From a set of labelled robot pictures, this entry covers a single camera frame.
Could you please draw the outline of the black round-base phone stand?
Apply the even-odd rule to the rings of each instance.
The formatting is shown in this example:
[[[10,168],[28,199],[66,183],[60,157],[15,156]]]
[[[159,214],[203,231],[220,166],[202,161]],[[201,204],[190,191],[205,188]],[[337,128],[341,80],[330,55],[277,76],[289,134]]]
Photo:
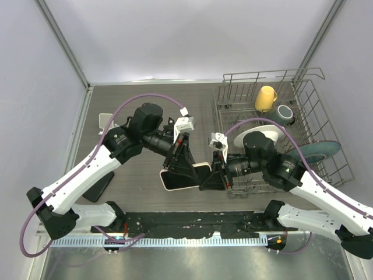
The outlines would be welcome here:
[[[163,126],[163,135],[174,142],[174,124],[175,121],[171,117],[168,118],[167,124]]]

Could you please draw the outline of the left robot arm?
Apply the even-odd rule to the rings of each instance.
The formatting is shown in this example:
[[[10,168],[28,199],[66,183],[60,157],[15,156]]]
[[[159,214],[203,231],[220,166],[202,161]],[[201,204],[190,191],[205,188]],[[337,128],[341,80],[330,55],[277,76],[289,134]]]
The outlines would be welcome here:
[[[153,103],[138,107],[125,125],[102,134],[92,152],[54,184],[27,192],[36,215],[52,240],[58,240],[76,228],[98,226],[119,232],[125,224],[125,213],[114,202],[101,205],[78,205],[76,201],[105,176],[139,155],[143,148],[165,157],[164,166],[175,163],[178,151],[185,151],[185,140],[194,129],[194,118],[186,108],[182,117],[169,120],[163,131],[163,109]]]

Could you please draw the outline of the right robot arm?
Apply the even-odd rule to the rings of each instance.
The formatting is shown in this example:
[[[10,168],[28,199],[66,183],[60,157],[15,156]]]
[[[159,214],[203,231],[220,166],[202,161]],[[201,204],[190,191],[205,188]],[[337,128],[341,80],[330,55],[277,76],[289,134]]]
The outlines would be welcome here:
[[[245,134],[245,153],[213,155],[212,171],[199,189],[225,190],[235,177],[261,172],[266,183],[297,195],[321,209],[313,213],[272,200],[265,209],[263,223],[269,230],[297,228],[338,242],[350,254],[372,259],[372,208],[342,193],[309,168],[303,157],[276,151],[272,139],[262,132]]]

